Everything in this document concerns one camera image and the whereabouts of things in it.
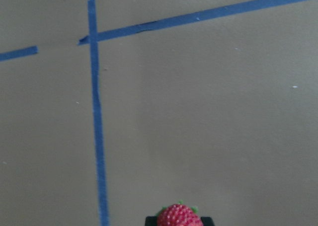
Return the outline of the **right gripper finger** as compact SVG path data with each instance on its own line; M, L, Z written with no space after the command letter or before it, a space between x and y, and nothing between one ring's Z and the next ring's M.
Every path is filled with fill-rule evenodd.
M211 217L201 217L203 226L215 226L214 221ZM145 219L145 226L157 226L156 216L147 216Z

